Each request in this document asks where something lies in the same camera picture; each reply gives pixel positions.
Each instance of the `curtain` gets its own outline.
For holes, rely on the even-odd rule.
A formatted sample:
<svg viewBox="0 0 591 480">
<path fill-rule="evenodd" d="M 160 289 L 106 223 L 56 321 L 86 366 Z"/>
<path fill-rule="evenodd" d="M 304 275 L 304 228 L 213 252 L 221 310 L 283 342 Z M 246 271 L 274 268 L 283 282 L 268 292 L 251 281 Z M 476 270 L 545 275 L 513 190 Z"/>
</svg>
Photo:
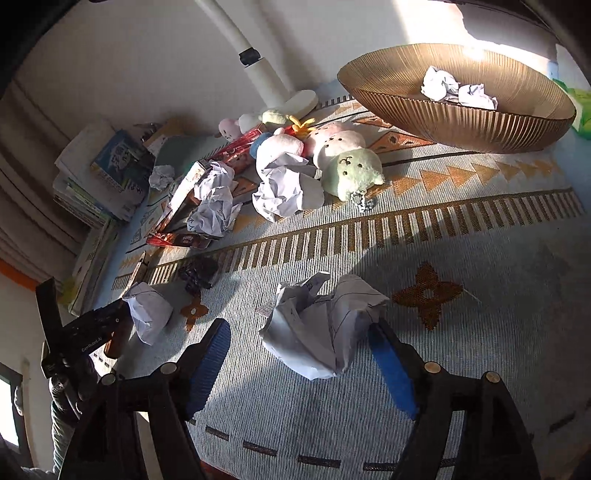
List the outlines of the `curtain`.
<svg viewBox="0 0 591 480">
<path fill-rule="evenodd" d="M 13 81 L 0 99 L 0 260 L 34 281 L 71 276 L 89 230 L 53 200 L 68 141 Z"/>
</svg>

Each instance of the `sunlight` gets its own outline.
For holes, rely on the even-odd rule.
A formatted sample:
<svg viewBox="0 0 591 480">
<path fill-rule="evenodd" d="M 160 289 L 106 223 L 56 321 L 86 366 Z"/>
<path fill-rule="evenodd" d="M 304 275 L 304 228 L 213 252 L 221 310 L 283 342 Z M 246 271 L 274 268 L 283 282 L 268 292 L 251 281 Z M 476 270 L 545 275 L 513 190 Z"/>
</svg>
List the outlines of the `sunlight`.
<svg viewBox="0 0 591 480">
<path fill-rule="evenodd" d="M 4 440 L 18 446 L 17 430 L 12 416 L 10 384 L 2 379 L 0 379 L 0 434 Z"/>
<path fill-rule="evenodd" d="M 483 50 L 501 53 L 550 75 L 550 59 L 527 50 L 478 40 L 468 33 L 457 5 L 430 0 L 391 0 L 406 35 L 406 43 L 450 43 L 465 45 L 467 56 L 481 60 Z"/>
</svg>

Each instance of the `golden bowl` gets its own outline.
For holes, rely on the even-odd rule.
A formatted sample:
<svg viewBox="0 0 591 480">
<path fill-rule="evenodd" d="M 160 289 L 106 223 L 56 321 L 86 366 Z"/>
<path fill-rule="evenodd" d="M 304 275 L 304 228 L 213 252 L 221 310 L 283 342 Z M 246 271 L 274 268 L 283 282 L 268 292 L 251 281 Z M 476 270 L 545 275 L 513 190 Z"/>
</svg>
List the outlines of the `golden bowl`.
<svg viewBox="0 0 591 480">
<path fill-rule="evenodd" d="M 460 84 L 484 83 L 497 111 L 435 102 L 421 93 L 433 65 Z M 428 140 L 485 153 L 542 150 L 560 139 L 576 111 L 540 72 L 499 53 L 460 45 L 421 43 L 377 50 L 350 61 L 339 82 L 383 120 Z"/>
</svg>

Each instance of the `orange triangle pattern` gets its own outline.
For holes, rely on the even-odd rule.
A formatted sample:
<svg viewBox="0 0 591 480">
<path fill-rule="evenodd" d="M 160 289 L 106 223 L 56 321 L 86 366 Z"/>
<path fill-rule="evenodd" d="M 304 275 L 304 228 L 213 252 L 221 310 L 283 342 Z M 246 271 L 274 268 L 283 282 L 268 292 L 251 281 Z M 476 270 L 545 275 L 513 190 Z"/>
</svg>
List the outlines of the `orange triangle pattern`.
<svg viewBox="0 0 591 480">
<path fill-rule="evenodd" d="M 536 167 L 534 167 L 533 165 L 529 165 L 529 164 L 524 163 L 522 161 L 515 160 L 515 163 L 517 163 L 519 165 L 519 168 L 525 174 L 526 179 L 530 179 L 538 171 L 538 169 Z"/>
<path fill-rule="evenodd" d="M 552 165 L 548 165 L 546 162 L 543 162 L 541 160 L 536 160 L 534 162 L 534 165 L 536 167 L 538 167 L 538 169 L 542 172 L 542 175 L 544 177 L 549 177 L 550 174 L 552 173 Z"/>
<path fill-rule="evenodd" d="M 377 115 L 364 116 L 363 118 L 358 118 L 356 120 L 353 120 L 353 123 L 354 124 L 373 125 L 374 127 L 392 128 L 392 124 L 385 122 Z"/>
<path fill-rule="evenodd" d="M 449 172 L 449 175 L 452 178 L 452 182 L 456 187 L 461 187 L 474 175 L 476 175 L 475 171 L 464 170 L 463 168 L 458 167 L 447 166 L 447 171 Z"/>
<path fill-rule="evenodd" d="M 521 170 L 513 165 L 509 165 L 508 163 L 503 163 L 500 161 L 496 161 L 496 166 L 501 169 L 501 173 L 505 177 L 506 181 L 512 179 L 515 175 L 517 175 Z"/>
<path fill-rule="evenodd" d="M 413 188 L 417 183 L 421 183 L 421 180 L 412 177 L 393 177 L 392 189 L 394 190 L 394 193 L 400 197 L 404 192 Z"/>
<path fill-rule="evenodd" d="M 250 225 L 253 220 L 253 217 L 246 215 L 244 213 L 239 213 L 236 217 L 236 221 L 234 221 L 234 228 L 232 231 L 238 233 L 240 230 L 243 230 L 248 225 Z"/>
<path fill-rule="evenodd" d="M 340 209 L 345 203 L 347 202 L 341 202 L 337 197 L 333 197 L 332 195 L 330 195 L 334 201 L 330 204 L 330 206 L 332 207 L 332 209 L 334 211 L 337 211 L 338 209 Z"/>
<path fill-rule="evenodd" d="M 500 172 L 500 170 L 497 170 L 496 168 L 485 167 L 484 165 L 479 165 L 478 163 L 471 163 L 471 165 L 474 170 L 476 170 L 476 174 L 478 175 L 480 183 L 482 183 L 483 186 L 486 185 L 492 177 Z"/>
<path fill-rule="evenodd" d="M 450 175 L 446 173 L 439 173 L 438 171 L 431 170 L 419 170 L 425 189 L 430 192 L 431 190 L 439 187 L 444 181 L 450 178 Z"/>
<path fill-rule="evenodd" d="M 386 132 L 369 146 L 376 153 L 387 153 L 406 148 L 433 145 L 433 142 L 413 135 L 399 134 L 398 132 Z"/>
<path fill-rule="evenodd" d="M 374 185 L 371 187 L 367 194 L 365 195 L 366 199 L 376 198 L 380 193 L 385 192 L 391 187 L 390 183 L 387 181 L 383 185 Z"/>
<path fill-rule="evenodd" d="M 558 166 L 558 164 L 556 163 L 556 160 L 555 160 L 555 159 L 553 159 L 553 158 L 552 158 L 552 159 L 550 160 L 550 163 L 552 164 L 552 166 L 554 167 L 554 169 L 555 169 L 555 170 L 556 170 L 558 173 L 560 173 L 561 175 L 564 175 L 564 172 L 562 171 L 562 168 L 560 168 L 560 167 Z"/>
<path fill-rule="evenodd" d="M 268 220 L 263 217 L 262 215 L 257 215 L 255 217 L 255 228 L 259 228 L 263 223 L 267 223 Z"/>
<path fill-rule="evenodd" d="M 335 110 L 335 115 L 340 115 L 341 113 L 344 113 L 347 110 L 351 110 L 351 109 L 353 109 L 353 111 L 359 110 L 361 107 L 363 107 L 363 105 L 361 105 L 361 103 L 359 103 L 357 100 L 353 100 L 353 102 L 351 104 L 349 104 L 349 102 L 347 102 L 345 105 L 338 107 Z"/>
</svg>

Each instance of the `plush toy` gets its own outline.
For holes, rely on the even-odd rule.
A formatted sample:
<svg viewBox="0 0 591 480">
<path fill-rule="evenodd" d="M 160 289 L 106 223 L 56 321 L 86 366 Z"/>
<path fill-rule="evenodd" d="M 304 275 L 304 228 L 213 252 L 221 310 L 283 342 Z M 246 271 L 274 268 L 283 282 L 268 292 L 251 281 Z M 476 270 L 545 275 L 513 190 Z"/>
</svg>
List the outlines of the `plush toy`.
<svg viewBox="0 0 591 480">
<path fill-rule="evenodd" d="M 242 135 L 238 120 L 232 120 L 231 118 L 222 120 L 219 124 L 219 129 L 223 137 L 229 142 L 233 142 Z"/>
<path fill-rule="evenodd" d="M 342 202 L 350 200 L 356 192 L 365 193 L 373 185 L 382 185 L 384 182 L 382 163 L 367 148 L 342 152 L 333 158 L 322 172 L 321 179 L 324 191 Z"/>
<path fill-rule="evenodd" d="M 265 110 L 259 115 L 259 120 L 269 129 L 284 127 L 290 122 L 286 115 L 275 109 Z"/>
<path fill-rule="evenodd" d="M 337 132 L 347 130 L 343 122 L 331 122 L 329 124 L 318 127 L 306 139 L 304 144 L 304 156 L 314 157 L 317 149 L 319 150 L 326 141 Z"/>
<path fill-rule="evenodd" d="M 305 141 L 314 130 L 316 130 L 316 127 L 312 126 L 316 122 L 316 118 L 309 118 L 304 123 L 301 123 L 292 115 L 289 116 L 289 119 L 291 123 L 293 123 L 291 129 L 293 130 L 294 137 L 299 138 L 302 142 Z"/>
<path fill-rule="evenodd" d="M 259 116 L 254 113 L 245 113 L 238 118 L 238 125 L 240 126 L 240 132 L 245 134 L 249 130 L 255 128 L 261 121 Z"/>
<path fill-rule="evenodd" d="M 264 132 L 261 133 L 256 140 L 252 143 L 251 145 L 251 149 L 248 151 L 251 155 L 252 158 L 254 158 L 256 160 L 256 152 L 258 151 L 258 148 L 261 146 L 261 144 L 269 137 L 272 137 L 273 134 L 270 132 Z"/>
<path fill-rule="evenodd" d="M 301 156 L 301 153 L 304 151 L 304 142 L 291 135 L 281 133 L 281 131 L 282 129 L 278 129 L 273 136 L 263 140 L 259 145 L 256 151 L 256 171 L 259 175 L 279 155 L 291 153 Z"/>
<path fill-rule="evenodd" d="M 314 165 L 324 170 L 329 166 L 330 160 L 333 157 L 336 157 L 342 152 L 356 150 L 357 148 L 365 148 L 363 135 L 353 130 L 337 132 L 323 143 L 319 150 L 316 148 Z"/>
</svg>

